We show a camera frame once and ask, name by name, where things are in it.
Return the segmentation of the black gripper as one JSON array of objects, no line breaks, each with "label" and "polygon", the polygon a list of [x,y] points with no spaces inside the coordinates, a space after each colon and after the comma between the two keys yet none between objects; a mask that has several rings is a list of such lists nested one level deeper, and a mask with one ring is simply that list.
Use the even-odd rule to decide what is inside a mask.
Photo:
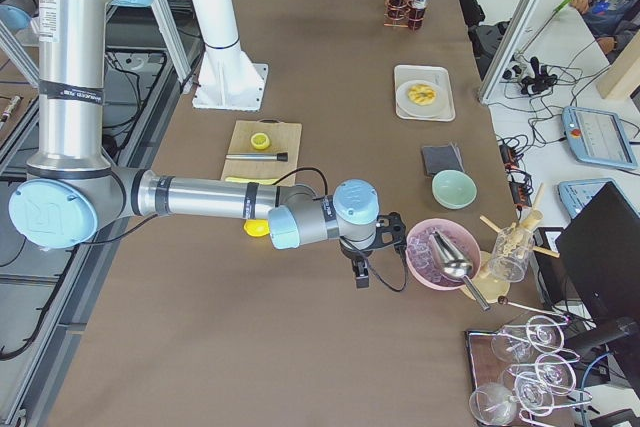
[{"label": "black gripper", "polygon": [[369,287],[369,256],[370,250],[361,250],[355,247],[348,239],[339,239],[341,252],[351,261],[354,272],[354,279],[357,289]]}]

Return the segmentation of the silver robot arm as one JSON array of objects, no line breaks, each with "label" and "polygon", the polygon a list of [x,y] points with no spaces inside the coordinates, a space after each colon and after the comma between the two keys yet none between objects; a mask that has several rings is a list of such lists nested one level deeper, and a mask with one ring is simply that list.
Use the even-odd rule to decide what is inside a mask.
[{"label": "silver robot arm", "polygon": [[67,248],[132,216],[203,215],[264,219],[278,249],[336,239],[358,287],[378,249],[375,189],[343,182],[331,195],[304,186],[159,176],[119,167],[102,152],[106,12],[153,0],[39,0],[39,148],[9,215],[29,241]]}]

